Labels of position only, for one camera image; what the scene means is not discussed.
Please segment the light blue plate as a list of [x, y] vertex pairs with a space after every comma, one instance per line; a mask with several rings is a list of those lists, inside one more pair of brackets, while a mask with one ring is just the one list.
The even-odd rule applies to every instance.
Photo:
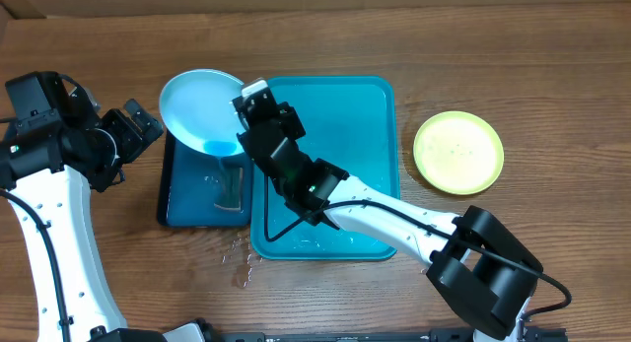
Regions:
[[214, 157], [244, 150], [237, 136], [245, 131], [232, 100], [243, 82], [214, 69], [195, 69], [170, 79], [159, 96], [167, 129], [186, 147]]

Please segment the green and orange sponge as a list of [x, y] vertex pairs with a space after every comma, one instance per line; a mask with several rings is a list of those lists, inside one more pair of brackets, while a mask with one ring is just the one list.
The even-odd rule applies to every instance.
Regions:
[[230, 212], [241, 211], [243, 207], [243, 167], [220, 158], [218, 169], [219, 193], [214, 201], [214, 207]]

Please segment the yellow plate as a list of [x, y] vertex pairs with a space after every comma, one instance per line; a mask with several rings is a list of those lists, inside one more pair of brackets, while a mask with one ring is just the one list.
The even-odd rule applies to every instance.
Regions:
[[413, 141], [414, 164], [435, 188], [453, 195], [473, 195], [500, 176], [504, 147], [484, 119], [465, 111], [444, 111], [427, 119]]

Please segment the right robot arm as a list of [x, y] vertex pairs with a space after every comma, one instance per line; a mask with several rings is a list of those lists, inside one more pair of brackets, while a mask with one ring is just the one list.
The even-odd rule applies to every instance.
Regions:
[[540, 262], [490, 212], [414, 206], [371, 188], [297, 144], [306, 133], [295, 109], [267, 86], [232, 101], [245, 130], [238, 140], [300, 221], [324, 223], [394, 247], [423, 264], [476, 341], [515, 341], [542, 271]]

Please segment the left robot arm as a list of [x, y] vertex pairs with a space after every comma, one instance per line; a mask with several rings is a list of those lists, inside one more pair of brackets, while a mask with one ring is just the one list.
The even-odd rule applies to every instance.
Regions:
[[25, 239], [39, 340], [163, 340], [128, 327], [107, 285], [91, 217], [92, 192], [123, 183], [123, 165], [155, 142], [163, 125], [134, 99], [100, 114], [87, 89], [53, 71], [5, 87], [16, 117], [1, 143], [1, 195]]

